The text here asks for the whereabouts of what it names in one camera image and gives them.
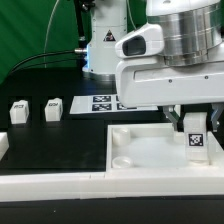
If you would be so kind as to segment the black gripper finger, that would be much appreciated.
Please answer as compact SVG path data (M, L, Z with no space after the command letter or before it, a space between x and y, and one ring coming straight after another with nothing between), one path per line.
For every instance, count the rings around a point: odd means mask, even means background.
M181 114L180 105L164 106L163 113L166 118L173 124L173 128L176 132L182 132L183 128L183 116Z
M208 118L208 127L212 132L217 132L219 127L219 118L224 112L224 103L212 103L211 114Z

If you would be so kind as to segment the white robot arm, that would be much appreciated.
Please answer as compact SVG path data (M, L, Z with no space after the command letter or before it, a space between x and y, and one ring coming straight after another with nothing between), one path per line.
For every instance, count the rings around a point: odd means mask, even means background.
M210 129L224 112L221 0L146 0L147 22L127 30L128 0L82 0L91 13L86 77L114 81L126 107L212 105Z

